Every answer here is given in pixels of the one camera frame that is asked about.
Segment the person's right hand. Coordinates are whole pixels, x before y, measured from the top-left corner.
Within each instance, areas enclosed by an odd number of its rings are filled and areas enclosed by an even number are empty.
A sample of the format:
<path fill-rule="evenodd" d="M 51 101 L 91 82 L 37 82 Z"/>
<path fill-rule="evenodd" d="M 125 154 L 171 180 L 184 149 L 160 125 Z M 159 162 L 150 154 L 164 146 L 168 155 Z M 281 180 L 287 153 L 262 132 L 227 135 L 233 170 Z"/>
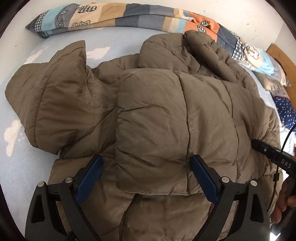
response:
<path fill-rule="evenodd" d="M 277 202 L 275 204 L 275 208 L 271 215 L 271 224 L 277 224 L 281 221 L 282 213 L 287 209 L 287 207 L 294 208 L 296 206 L 295 196 L 288 197 L 287 189 L 290 184 L 289 178 L 287 178 L 283 184 L 282 188 L 279 192 L 279 196 Z"/>

